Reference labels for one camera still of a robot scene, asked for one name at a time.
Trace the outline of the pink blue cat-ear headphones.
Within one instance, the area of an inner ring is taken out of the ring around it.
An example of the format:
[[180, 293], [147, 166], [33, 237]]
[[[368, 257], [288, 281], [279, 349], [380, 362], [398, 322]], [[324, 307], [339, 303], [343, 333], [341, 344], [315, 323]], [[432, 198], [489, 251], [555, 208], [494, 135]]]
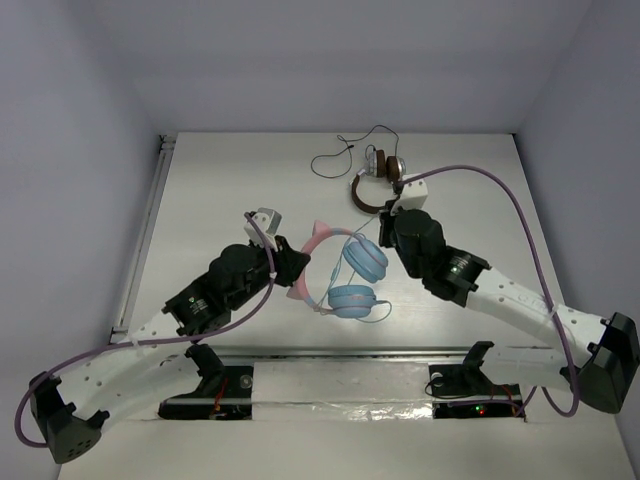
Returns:
[[[347, 228], [343, 228], [343, 227], [332, 227], [329, 226], [328, 224], [320, 221], [320, 220], [316, 220], [314, 222], [313, 228], [312, 228], [312, 234], [311, 237], [307, 240], [307, 242], [303, 245], [302, 247], [302, 252], [311, 255], [324, 241], [332, 238], [332, 237], [337, 237], [337, 236], [330, 236], [330, 230], [331, 229], [337, 229], [338, 233], [348, 233], [349, 231], [355, 231], [355, 230], [350, 230]], [[302, 273], [301, 277], [296, 281], [296, 283], [289, 288], [286, 296], [289, 299], [292, 300], [296, 300], [296, 301], [301, 301], [304, 304], [306, 304], [311, 310], [313, 310], [315, 313], [317, 313], [311, 306], [310, 306], [310, 302], [311, 300], [314, 300], [306, 283], [306, 268], [304, 270], [304, 272]], [[351, 277], [352, 274], [352, 270], [351, 268], [346, 264], [343, 263], [342, 264], [342, 268], [341, 268], [341, 272], [336, 280], [336, 284], [337, 285], [343, 285], [346, 284], [349, 280], [349, 278]]]

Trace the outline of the light blue wired earphones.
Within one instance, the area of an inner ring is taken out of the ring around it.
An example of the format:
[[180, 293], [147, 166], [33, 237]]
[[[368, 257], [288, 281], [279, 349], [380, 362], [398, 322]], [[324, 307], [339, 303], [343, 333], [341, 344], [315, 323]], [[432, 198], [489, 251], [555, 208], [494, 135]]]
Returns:
[[[365, 324], [382, 322], [390, 315], [392, 304], [379, 299], [372, 288], [385, 279], [389, 261], [381, 248], [362, 232], [369, 223], [370, 220], [348, 233], [330, 230], [330, 236], [345, 236], [346, 240], [321, 300], [310, 302], [317, 313]], [[346, 284], [337, 285], [343, 263], [351, 268], [352, 274]]]

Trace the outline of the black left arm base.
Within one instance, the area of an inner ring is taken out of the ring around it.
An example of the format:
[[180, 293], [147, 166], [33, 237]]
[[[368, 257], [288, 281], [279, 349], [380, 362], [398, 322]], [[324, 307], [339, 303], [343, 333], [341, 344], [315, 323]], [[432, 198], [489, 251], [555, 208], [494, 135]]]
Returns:
[[197, 386], [163, 400], [158, 416], [163, 420], [251, 420], [254, 366], [225, 366], [208, 345], [194, 344], [186, 357], [196, 366]]

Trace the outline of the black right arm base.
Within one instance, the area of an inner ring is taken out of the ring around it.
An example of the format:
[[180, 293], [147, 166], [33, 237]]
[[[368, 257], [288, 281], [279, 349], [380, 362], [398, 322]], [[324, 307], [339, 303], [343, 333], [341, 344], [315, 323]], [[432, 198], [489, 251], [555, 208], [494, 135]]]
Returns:
[[520, 386], [493, 383], [480, 370], [493, 346], [490, 341], [477, 342], [461, 363], [429, 366], [424, 392], [433, 401], [436, 420], [526, 418]]

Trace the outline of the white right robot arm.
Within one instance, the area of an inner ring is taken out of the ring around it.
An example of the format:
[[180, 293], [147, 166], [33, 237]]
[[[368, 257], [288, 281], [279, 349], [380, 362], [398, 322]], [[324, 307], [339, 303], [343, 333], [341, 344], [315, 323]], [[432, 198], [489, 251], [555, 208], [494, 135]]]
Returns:
[[604, 413], [621, 411], [639, 367], [635, 322], [619, 312], [609, 318], [545, 298], [509, 279], [489, 263], [448, 245], [441, 224], [422, 210], [384, 212], [379, 243], [398, 254], [406, 272], [437, 298], [505, 322], [542, 347], [500, 347], [478, 341], [461, 372], [470, 391], [520, 383], [574, 393]]

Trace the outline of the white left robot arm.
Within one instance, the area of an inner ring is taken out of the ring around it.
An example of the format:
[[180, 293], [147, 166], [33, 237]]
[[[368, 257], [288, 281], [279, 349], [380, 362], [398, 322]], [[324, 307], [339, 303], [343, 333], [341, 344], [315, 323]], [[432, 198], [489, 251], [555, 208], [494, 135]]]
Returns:
[[179, 393], [214, 396], [225, 367], [209, 338], [242, 325], [277, 286], [291, 287], [311, 257], [280, 235], [232, 244], [150, 320], [116, 343], [77, 354], [35, 376], [29, 409], [58, 465], [95, 447], [108, 428]]

